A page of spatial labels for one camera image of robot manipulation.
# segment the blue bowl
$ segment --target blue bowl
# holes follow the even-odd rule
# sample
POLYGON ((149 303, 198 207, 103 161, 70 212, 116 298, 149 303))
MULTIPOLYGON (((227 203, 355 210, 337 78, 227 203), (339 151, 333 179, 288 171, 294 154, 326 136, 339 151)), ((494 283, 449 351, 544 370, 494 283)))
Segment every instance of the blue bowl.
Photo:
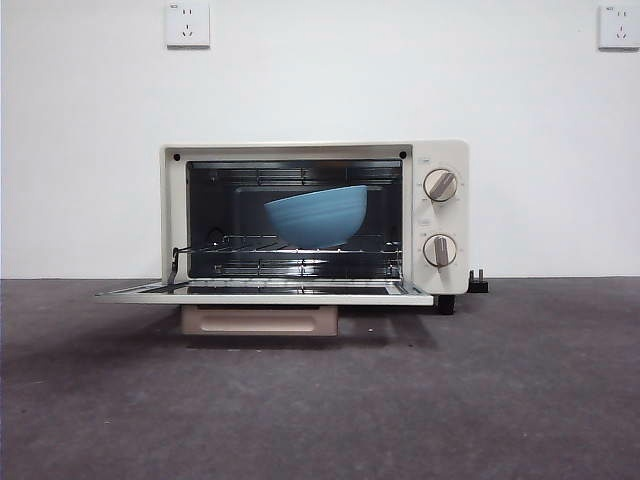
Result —
POLYGON ((367 213, 367 187, 334 188, 266 203, 276 233, 304 249, 346 243, 367 213))

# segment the white wall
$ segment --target white wall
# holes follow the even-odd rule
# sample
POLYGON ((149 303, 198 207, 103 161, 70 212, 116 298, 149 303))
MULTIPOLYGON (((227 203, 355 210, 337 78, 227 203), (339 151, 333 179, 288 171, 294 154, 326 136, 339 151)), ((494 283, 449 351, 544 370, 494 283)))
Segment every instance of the white wall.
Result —
POLYGON ((591 0, 3 1, 4 277, 160 275, 171 142, 456 137, 494 276, 639 275, 640 53, 591 0))

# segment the oven control panel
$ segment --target oven control panel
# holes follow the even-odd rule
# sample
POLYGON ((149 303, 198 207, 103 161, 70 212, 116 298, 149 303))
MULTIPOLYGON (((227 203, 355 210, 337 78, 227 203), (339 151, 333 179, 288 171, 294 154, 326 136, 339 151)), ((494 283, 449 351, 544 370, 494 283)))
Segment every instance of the oven control panel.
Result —
POLYGON ((469 147, 460 140, 413 145, 412 271, 435 295, 461 294, 469 278, 469 147))

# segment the cream toaster oven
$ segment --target cream toaster oven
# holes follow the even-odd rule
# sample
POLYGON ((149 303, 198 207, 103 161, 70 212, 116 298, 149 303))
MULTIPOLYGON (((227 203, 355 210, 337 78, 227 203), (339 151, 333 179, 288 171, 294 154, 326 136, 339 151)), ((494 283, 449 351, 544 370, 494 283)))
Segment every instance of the cream toaster oven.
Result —
POLYGON ((162 279, 98 298, 182 305, 187 333, 333 334, 338 305, 453 313, 468 288, 468 157, 459 140, 165 146, 162 279), (265 214, 352 185, 367 210, 342 245, 288 244, 265 214))

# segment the oven knob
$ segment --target oven knob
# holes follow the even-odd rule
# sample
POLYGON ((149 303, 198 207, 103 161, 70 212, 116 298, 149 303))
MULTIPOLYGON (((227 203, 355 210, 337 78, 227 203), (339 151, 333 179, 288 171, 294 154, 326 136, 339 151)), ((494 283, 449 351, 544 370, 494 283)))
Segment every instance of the oven knob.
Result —
POLYGON ((424 193, 434 202, 446 202, 456 194, 458 181, 449 170, 440 168, 429 173, 423 183, 424 193))
POLYGON ((424 242, 422 253, 434 267, 446 267, 456 258, 456 242, 447 235, 433 235, 424 242))

